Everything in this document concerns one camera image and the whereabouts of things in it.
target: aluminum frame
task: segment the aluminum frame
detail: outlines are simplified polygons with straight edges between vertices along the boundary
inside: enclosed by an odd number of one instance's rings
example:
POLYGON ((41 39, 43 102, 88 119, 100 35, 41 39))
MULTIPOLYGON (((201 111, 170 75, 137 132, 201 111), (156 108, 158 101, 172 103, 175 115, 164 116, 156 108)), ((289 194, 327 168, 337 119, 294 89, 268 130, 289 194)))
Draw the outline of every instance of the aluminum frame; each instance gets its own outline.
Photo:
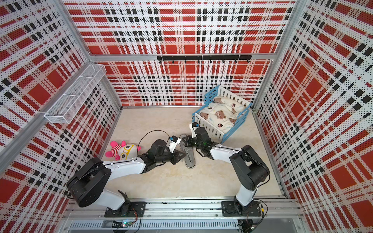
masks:
MULTIPOLYGON (((257 198, 263 200, 268 205, 268 213, 265 218, 290 218, 294 220, 294 224, 300 227, 298 233, 304 226, 301 223, 304 222, 304 217, 299 208, 299 204, 295 199, 278 198, 278 196, 258 196, 257 198)), ((221 198, 178 198, 178 199, 132 199, 131 201, 145 201, 146 209, 144 217, 142 217, 143 223, 159 223, 164 220, 178 220, 179 222, 185 222, 187 220, 209 220, 209 222, 220 222, 226 221, 238 221, 239 219, 245 219, 246 217, 223 217, 221 210, 222 201, 231 201, 232 197, 221 197, 221 198)), ((101 225, 104 221, 112 220, 131 220, 132 218, 104 218, 105 208, 101 206, 91 205, 89 207, 80 208, 76 202, 72 202, 60 224, 59 232, 67 232, 73 223, 83 224, 80 229, 84 226, 89 226, 87 230, 94 230, 91 228, 92 224, 101 225)), ((250 219, 260 219, 261 217, 250 217, 250 219)))
POLYGON ((37 132, 46 122, 48 122, 48 120, 44 117, 44 113, 48 111, 53 104, 66 92, 66 90, 77 80, 77 78, 85 70, 86 65, 88 65, 88 62, 82 65, 78 72, 76 72, 76 74, 65 83, 65 85, 51 98, 51 100, 38 113, 36 113, 32 120, 27 123, 19 134, 13 138, 13 140, 0 152, 0 172, 3 172, 16 158, 16 156, 19 155, 27 143, 33 138, 35 132, 37 132))
POLYGON ((298 23, 298 20, 301 16, 301 13, 306 6, 307 1, 298 0, 294 6, 294 11, 289 17, 288 24, 285 27, 284 30, 284 36, 281 38, 280 43, 277 46, 276 49, 276 59, 273 60, 271 65, 269 66, 266 75, 264 76, 263 83, 258 90, 257 96, 255 97, 255 100, 253 102, 253 109, 256 109, 257 106, 260 105, 261 101, 263 100, 263 95, 270 83, 270 81, 273 79, 273 76, 275 72, 277 71, 277 67, 281 64, 281 55, 285 52, 285 49, 288 47, 288 41, 291 38, 292 32, 295 29, 295 26, 298 23))
MULTIPOLYGON (((280 233, 309 233, 306 230, 304 221, 301 218, 282 218, 282 219, 264 219, 263 224, 260 224, 261 232, 280 232, 280 233)), ((112 228, 110 220, 63 220, 57 232, 81 232, 82 230, 105 230, 109 232, 115 230, 112 228)), ((200 219, 200 220, 142 220, 141 226, 139 222, 131 225, 131 227, 118 228, 118 230, 173 230, 174 232, 182 233, 182 230, 199 230, 199 232, 210 232, 209 230, 224 229, 229 232, 239 230, 238 219, 200 219)))
POLYGON ((111 129, 109 130, 109 133, 107 134, 106 138, 108 138, 108 140, 105 140, 104 144, 102 145, 102 148, 100 150, 100 153, 98 154, 98 158, 99 159, 102 159, 102 157, 104 156, 104 153, 106 151, 106 147, 107 145, 109 144, 110 142, 110 138, 112 137, 113 135, 113 132, 114 132, 114 129, 116 127, 116 124, 118 123, 119 121, 119 118, 120 118, 120 115, 122 114, 122 110, 119 111, 118 115, 115 117, 114 119, 114 122, 112 124, 112 127, 111 129))
MULTIPOLYGON (((72 22, 72 19, 68 17, 67 9, 62 4, 61 0, 54 0, 56 6, 61 14, 61 17, 68 25, 71 34, 73 35, 74 39, 77 41, 78 46, 86 56, 88 61, 97 62, 97 61, 134 61, 134 60, 158 60, 157 56, 162 56, 162 54, 144 54, 144 55, 137 55, 137 54, 126 54, 126 55, 97 55, 92 56, 88 51, 82 37, 78 33, 75 24, 72 22)), ((262 87, 259 89, 257 97, 254 100, 253 106, 254 108, 258 106, 261 102, 261 99, 264 95, 265 90, 269 82, 271 81, 273 74, 280 63, 279 58, 280 55, 284 52, 285 48, 287 47, 287 43, 291 36, 291 32, 294 30, 298 22, 298 18, 305 6, 305 1, 297 1, 294 12, 290 16, 288 21, 288 25, 284 30, 284 36, 281 38, 276 53, 271 54, 250 54, 252 55, 252 59, 268 59, 271 60, 271 64, 269 66, 269 70, 267 71, 264 81, 262 83, 262 87)), ((113 102, 116 103, 116 106, 120 106, 120 102, 118 102, 119 98, 118 95, 114 92, 112 88, 109 88, 110 83, 107 79, 105 81, 101 81, 104 88, 108 92, 110 98, 113 102)), ((258 118, 256 114, 254 114, 254 119, 258 126, 259 133, 261 135, 262 141, 264 142, 267 155, 270 158, 270 162, 272 167, 274 168, 275 177, 278 181, 280 181, 283 191, 285 192, 286 196, 288 197, 288 192, 284 189, 285 185, 283 180, 281 179, 278 170, 276 170, 276 166, 274 166, 273 156, 271 156, 271 151, 269 150, 268 142, 266 142, 266 138, 264 135, 263 130, 261 130, 258 118)), ((110 137, 107 137, 105 145, 109 142, 110 137)), ((269 205, 269 211, 266 215, 266 218, 292 218, 296 226, 299 226, 298 232, 308 232, 307 227, 304 227, 304 219, 302 212, 299 208, 299 205, 295 199, 286 199, 284 196, 261 196, 259 197, 263 201, 265 201, 269 205)), ((145 211, 144 220, 162 220, 162 219, 232 219, 222 217, 221 212, 221 201, 231 201, 232 197, 221 197, 221 198, 179 198, 179 199, 134 199, 132 201, 146 201, 147 202, 147 209, 145 211)), ((74 202, 72 202, 69 206, 67 211, 64 214, 63 220, 60 223, 59 232, 68 232, 69 227, 74 221, 92 221, 92 220, 110 220, 111 218, 103 218, 105 213, 105 209, 98 206, 89 206, 86 208, 80 208, 74 202)))

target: gray slipper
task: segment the gray slipper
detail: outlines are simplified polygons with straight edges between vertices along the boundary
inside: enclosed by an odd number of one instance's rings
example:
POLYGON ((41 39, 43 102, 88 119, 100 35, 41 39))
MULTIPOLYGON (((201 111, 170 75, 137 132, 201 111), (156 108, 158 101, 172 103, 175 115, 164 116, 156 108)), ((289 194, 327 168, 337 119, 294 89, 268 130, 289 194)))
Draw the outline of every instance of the gray slipper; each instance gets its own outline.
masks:
POLYGON ((185 165, 187 168, 194 168, 195 167, 195 159, 194 159, 194 154, 193 154, 193 148, 192 147, 185 147, 184 142, 180 142, 180 148, 181 150, 186 153, 186 156, 184 158, 185 160, 185 165))

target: black mounting plate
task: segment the black mounting plate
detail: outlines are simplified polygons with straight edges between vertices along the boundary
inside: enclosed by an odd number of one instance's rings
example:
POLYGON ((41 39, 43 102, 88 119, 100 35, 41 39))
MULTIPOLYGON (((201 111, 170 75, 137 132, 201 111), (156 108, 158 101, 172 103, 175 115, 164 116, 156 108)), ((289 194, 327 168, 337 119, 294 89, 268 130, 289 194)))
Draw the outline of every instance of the black mounting plate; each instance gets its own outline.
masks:
MULTIPOLYGON (((223 217, 240 217, 234 206, 233 201, 222 201, 222 213, 223 217)), ((242 216, 248 217, 260 217, 261 211, 259 203, 253 203, 250 207, 245 208, 245 212, 242 213, 242 216)))
POLYGON ((106 208, 104 216, 105 216, 105 218, 118 218, 118 217, 135 218, 136 215, 135 215, 135 212, 133 211, 133 210, 135 210, 137 212, 138 216, 143 217, 144 216, 144 211, 145 211, 145 206, 146 206, 145 201, 134 201, 134 202, 130 202, 130 205, 129 205, 129 208, 128 208, 128 214, 126 214, 125 216, 115 215, 110 210, 108 210, 107 208, 106 208))

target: plaid wall panel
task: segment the plaid wall panel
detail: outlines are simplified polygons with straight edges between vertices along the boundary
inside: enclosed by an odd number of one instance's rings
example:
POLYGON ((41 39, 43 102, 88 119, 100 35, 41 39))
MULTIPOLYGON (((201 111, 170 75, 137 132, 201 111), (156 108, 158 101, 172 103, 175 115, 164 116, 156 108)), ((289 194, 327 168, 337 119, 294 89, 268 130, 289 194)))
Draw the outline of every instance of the plaid wall panel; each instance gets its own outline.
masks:
POLYGON ((123 106, 203 105, 217 85, 253 101, 269 60, 100 62, 123 106))
POLYGON ((92 54, 273 53, 293 1, 63 0, 92 54))
POLYGON ((373 1, 308 1, 259 120, 315 232, 373 231, 373 1))
POLYGON ((85 63, 49 1, 0 3, 0 150, 85 63))
POLYGON ((46 123, 0 176, 0 232, 53 233, 66 182, 103 146, 118 111, 99 83, 70 124, 46 123))

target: wall-mounted basket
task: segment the wall-mounted basket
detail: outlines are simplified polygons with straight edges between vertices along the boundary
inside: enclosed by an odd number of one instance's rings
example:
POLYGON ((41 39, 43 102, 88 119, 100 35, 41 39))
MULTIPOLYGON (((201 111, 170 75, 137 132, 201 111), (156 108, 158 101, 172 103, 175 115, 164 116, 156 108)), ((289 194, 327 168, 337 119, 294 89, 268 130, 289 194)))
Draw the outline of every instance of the wall-mounted basket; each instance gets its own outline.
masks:
POLYGON ((105 74, 104 65, 89 64, 44 116, 51 123, 69 124, 105 74))

